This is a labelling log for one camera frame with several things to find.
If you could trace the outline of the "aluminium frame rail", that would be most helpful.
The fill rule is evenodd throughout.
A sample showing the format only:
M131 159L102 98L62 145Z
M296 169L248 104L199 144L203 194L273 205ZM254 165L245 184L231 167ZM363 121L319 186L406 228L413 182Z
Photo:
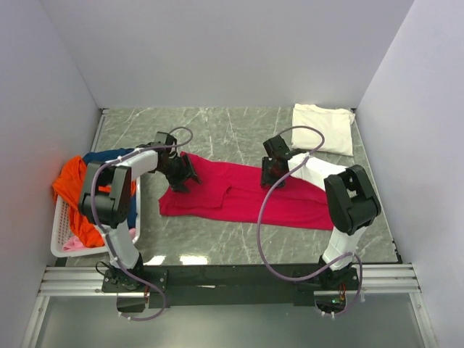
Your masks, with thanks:
M352 266L357 269L360 285L354 291L347 291L347 294L357 297L360 301L364 301L366 295L370 294L408 294L418 325L423 324L421 316L426 313L426 309L421 296L421 287L411 264L368 263L363 266L358 264ZM36 345L49 301L53 297L116 297L119 299L117 294L102 292L103 280L104 274L90 267L47 267L22 346L34 347ZM319 291L315 299L330 295L333 294Z

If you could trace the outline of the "orange t-shirt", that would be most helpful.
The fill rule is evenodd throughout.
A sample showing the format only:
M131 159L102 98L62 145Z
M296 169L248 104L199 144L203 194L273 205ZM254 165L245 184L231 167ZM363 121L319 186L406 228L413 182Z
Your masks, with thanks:
M83 157L75 156L62 168L58 178L53 182L54 199L60 196L69 206L69 227L74 236L77 236L86 247L96 247L99 242L100 232L88 219L78 211L78 200L83 188L87 166Z

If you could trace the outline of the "light pink garment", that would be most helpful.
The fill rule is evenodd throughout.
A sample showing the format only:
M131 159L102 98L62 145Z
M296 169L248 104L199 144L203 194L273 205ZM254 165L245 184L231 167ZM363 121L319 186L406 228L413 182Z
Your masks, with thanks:
M129 233L132 239L136 237L135 228L130 228ZM99 242L102 242L103 244L100 243L101 245L87 247L82 243L82 241L77 236L72 236L63 244L62 251L63 252L76 252L76 251L81 251L84 249L94 249L96 247L104 247L104 242L101 236L99 236Z

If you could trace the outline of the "black base beam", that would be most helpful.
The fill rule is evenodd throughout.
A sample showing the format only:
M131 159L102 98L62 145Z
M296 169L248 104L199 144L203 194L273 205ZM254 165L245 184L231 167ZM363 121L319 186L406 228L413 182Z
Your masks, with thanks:
M360 285L357 269L326 270L306 281L300 278L319 269L317 264L281 264L275 269L294 278L289 282L274 276L264 265L177 265L137 269L138 280L114 269L106 270L101 290L117 294L123 312L142 312L144 307L191 305L273 305L313 307L315 295L327 291L335 296L324 307L337 312L345 305L343 296Z

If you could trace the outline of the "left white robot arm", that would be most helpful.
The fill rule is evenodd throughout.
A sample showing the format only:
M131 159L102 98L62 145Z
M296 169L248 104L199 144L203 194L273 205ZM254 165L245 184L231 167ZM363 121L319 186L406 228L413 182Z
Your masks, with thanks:
M139 290L145 281L144 272L137 268L141 255L127 223L132 182L146 173L159 172L172 191L188 193L186 182L199 183L200 179L189 156L177 153L182 145L171 132L158 132L153 142L137 146L123 156L87 165L78 211L98 227L112 266L122 270L119 282L128 291Z

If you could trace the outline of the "dark blue t-shirt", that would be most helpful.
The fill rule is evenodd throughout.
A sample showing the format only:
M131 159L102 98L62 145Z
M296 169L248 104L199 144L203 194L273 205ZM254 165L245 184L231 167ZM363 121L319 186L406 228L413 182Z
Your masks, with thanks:
M130 152L132 152L133 149L124 149L124 148L119 148L119 149L112 149L112 150L106 150L102 152L89 152L83 157L83 162L85 163L86 166L90 162L94 161L100 161L100 162L106 162L110 160L114 160L119 156L124 156ZM132 196L130 200L130 210L127 218L127 223L129 228L135 228L136 227L136 217L137 217L137 211L136 211L136 182L132 182Z

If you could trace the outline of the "pink red t-shirt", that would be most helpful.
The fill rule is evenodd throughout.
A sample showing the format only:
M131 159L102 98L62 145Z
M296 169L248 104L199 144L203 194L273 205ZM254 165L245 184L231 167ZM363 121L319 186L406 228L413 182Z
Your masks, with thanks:
M189 155L201 184L186 182L188 193L169 188L159 198L164 216L192 215L226 222L256 223L268 192L260 186L261 169L230 162L215 162ZM326 195L316 186L287 178L285 186L271 194L262 223L291 228L331 230Z

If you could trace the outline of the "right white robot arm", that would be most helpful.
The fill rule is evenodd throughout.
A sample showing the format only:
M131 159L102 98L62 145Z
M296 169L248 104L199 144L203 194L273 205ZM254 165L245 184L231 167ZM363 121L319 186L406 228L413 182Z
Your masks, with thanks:
M324 288L335 289L344 280L343 270L352 262L360 237L381 214L380 201L364 167L335 165L302 150L291 150L279 135L269 138L263 146L267 156L262 158L261 186L270 190L258 220L273 190L284 187L292 175L321 189L333 230L320 257L323 267L318 271L318 280Z

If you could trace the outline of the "folded white t-shirt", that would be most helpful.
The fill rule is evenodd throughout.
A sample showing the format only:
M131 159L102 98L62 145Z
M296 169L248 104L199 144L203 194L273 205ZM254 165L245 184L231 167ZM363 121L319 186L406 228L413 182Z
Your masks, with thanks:
M320 143L320 136L307 126L324 135L324 143L319 151L344 156L353 156L351 126L355 113L349 109L326 109L315 104L295 104L292 114L291 143L294 148L313 149Z

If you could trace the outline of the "white plastic laundry basket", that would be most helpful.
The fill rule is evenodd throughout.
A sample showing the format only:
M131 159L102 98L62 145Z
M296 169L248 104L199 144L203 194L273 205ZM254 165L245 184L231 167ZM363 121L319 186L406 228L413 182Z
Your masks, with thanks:
M76 252L63 252L63 244L72 236L73 232L69 227L68 220L68 204L63 201L62 197L58 196L54 200L56 203L54 222L51 236L51 252L56 257L81 257L93 254L101 254L107 251L105 246L94 249L84 249Z

